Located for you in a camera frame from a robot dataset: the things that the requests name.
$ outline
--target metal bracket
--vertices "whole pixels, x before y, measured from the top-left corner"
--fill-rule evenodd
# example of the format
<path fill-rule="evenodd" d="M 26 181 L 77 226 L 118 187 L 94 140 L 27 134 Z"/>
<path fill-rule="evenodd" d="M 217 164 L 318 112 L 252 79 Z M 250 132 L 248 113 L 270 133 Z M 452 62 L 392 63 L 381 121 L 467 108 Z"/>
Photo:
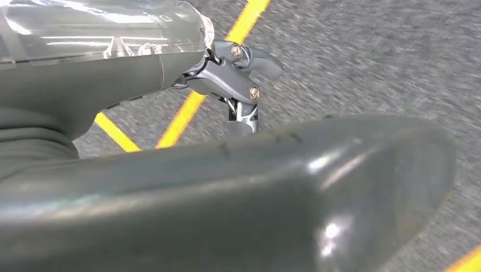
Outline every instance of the metal bracket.
<path fill-rule="evenodd" d="M 249 78 L 253 70 L 267 79 L 282 75 L 281 63 L 265 51 L 216 40 L 201 62 L 179 77 L 172 87 L 191 87 L 226 103 L 229 137 L 249 135 L 259 130 L 260 88 Z"/>

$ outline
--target yellow stripe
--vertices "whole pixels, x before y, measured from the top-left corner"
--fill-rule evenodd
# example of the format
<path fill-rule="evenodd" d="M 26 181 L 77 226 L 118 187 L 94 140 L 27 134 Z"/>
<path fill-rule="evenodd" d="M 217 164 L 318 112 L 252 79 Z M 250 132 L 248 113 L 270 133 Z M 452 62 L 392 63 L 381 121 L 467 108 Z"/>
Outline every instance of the yellow stripe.
<path fill-rule="evenodd" d="M 235 41 L 240 44 L 243 43 L 259 16 L 269 5 L 269 2 L 270 0 L 249 0 L 227 35 L 226 40 Z M 206 96 L 192 91 L 155 148 L 165 148 L 175 145 L 205 98 Z"/>
<path fill-rule="evenodd" d="M 95 117 L 95 123 L 102 128 L 125 152 L 140 151 L 140 148 L 132 142 L 110 119 L 104 114 L 99 113 Z"/>
<path fill-rule="evenodd" d="M 446 272 L 481 272 L 481 246 L 457 261 Z"/>

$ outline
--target bolt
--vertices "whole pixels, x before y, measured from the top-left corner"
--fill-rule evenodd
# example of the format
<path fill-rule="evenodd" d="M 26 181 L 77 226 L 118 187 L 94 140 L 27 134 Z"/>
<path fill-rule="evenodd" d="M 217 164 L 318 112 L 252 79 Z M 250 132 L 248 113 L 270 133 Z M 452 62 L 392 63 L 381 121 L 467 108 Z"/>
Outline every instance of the bolt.
<path fill-rule="evenodd" d="M 242 58 L 242 56 L 244 55 L 244 52 L 241 48 L 240 45 L 238 44 L 233 44 L 232 47 L 230 48 L 231 52 L 232 52 L 232 55 L 234 56 L 234 58 L 240 60 Z"/>
<path fill-rule="evenodd" d="M 254 102 L 259 101 L 260 98 L 260 90 L 257 86 L 252 86 L 249 90 L 249 94 L 251 96 L 251 100 Z"/>

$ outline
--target screw head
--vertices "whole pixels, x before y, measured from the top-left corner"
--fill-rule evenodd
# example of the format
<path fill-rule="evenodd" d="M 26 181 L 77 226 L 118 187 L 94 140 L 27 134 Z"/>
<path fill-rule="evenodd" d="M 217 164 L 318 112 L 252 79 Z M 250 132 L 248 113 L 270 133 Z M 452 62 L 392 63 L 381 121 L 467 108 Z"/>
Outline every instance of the screw head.
<path fill-rule="evenodd" d="M 251 96 L 251 100 L 254 102 L 259 101 L 260 99 L 260 90 L 257 86 L 252 86 L 249 90 L 249 94 Z"/>
<path fill-rule="evenodd" d="M 238 44 L 233 44 L 232 47 L 230 48 L 232 52 L 232 56 L 234 58 L 240 60 L 242 56 L 244 55 L 244 51 L 242 50 L 241 46 Z"/>

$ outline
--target floor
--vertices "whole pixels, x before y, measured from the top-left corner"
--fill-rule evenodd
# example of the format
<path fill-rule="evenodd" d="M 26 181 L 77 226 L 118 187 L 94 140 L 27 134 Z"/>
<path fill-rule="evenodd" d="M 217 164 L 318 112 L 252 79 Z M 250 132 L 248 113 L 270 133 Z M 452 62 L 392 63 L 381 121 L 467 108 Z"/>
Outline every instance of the floor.
<path fill-rule="evenodd" d="M 219 38 L 246 4 L 190 2 L 212 18 Z M 385 271 L 443 271 L 481 244 L 481 2 L 271 0 L 245 43 L 285 66 L 278 81 L 255 78 L 264 128 L 331 113 L 388 113 L 427 118 L 455 135 L 453 197 Z M 141 149 L 153 149 L 189 92 L 156 93 L 105 114 Z M 178 144 L 224 137 L 224 114 L 223 104 L 207 99 Z M 75 144 L 83 157 L 123 152 L 96 125 Z"/>

